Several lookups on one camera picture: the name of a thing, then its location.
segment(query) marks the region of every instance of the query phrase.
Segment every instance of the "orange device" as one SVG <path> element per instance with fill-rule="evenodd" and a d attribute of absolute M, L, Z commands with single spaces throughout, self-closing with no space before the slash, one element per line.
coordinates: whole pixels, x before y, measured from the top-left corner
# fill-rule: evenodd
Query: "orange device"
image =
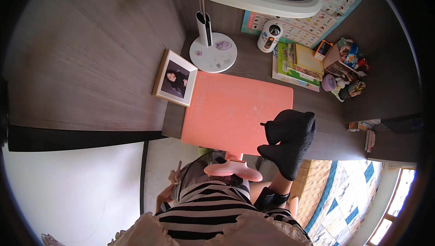
<path fill-rule="evenodd" d="M 334 43 L 329 43 L 326 42 L 326 40 L 322 40 L 322 42 L 320 42 L 319 47 L 317 48 L 316 53 L 314 53 L 314 58 L 322 61 L 332 46 L 334 46 Z"/>

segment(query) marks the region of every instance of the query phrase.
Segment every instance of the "window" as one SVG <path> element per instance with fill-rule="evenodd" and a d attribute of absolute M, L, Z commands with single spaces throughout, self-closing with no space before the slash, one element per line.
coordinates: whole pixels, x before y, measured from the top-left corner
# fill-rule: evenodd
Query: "window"
<path fill-rule="evenodd" d="M 412 181 L 414 180 L 415 170 L 413 169 L 401 169 L 399 175 L 399 183 L 397 183 L 396 189 L 393 193 L 392 201 L 390 202 L 387 210 L 376 227 L 370 239 L 367 241 L 368 246 L 378 245 L 381 239 L 385 236 L 391 224 L 393 224 L 396 217 L 402 210 L 403 203 L 408 196 L 409 189 L 411 188 Z"/>

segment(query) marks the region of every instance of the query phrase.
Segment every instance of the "black wrist strap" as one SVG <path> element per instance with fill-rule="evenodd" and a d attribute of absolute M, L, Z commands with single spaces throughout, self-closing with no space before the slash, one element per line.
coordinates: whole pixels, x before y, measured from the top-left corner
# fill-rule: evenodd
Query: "black wrist strap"
<path fill-rule="evenodd" d="M 288 197 L 290 196 L 290 193 L 287 193 L 285 195 L 279 195 L 276 194 L 273 196 L 273 203 L 274 205 L 283 205 L 288 200 Z"/>
<path fill-rule="evenodd" d="M 264 187 L 254 203 L 255 208 L 259 211 L 269 210 L 274 207 L 283 205 L 289 197 L 290 194 L 279 195 L 273 192 L 268 187 Z"/>

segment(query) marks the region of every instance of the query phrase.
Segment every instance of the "white floor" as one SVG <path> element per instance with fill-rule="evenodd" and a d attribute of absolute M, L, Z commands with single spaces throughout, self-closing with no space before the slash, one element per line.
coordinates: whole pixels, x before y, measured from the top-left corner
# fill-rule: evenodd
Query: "white floor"
<path fill-rule="evenodd" d="M 166 138 L 151 140 L 148 145 L 145 168 L 144 211 L 155 212 L 157 195 L 169 186 L 167 177 L 181 160 L 182 167 L 198 158 L 198 147 L 181 140 Z"/>

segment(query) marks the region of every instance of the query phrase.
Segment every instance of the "desk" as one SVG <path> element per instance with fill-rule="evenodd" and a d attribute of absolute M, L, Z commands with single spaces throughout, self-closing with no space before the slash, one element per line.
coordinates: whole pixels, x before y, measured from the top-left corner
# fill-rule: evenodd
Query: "desk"
<path fill-rule="evenodd" d="M 197 38 L 189 33 L 181 56 L 190 61 L 189 47 Z M 272 79 L 272 54 L 262 53 L 257 47 L 258 36 L 228 35 L 237 45 L 237 59 L 224 74 L 247 77 L 293 88 L 293 110 L 316 114 L 317 133 L 305 159 L 358 160 L 365 159 L 365 132 L 349 132 L 343 121 L 343 105 L 330 92 L 314 92 L 280 80 Z M 186 108 L 168 102 L 162 135 L 181 139 Z"/>

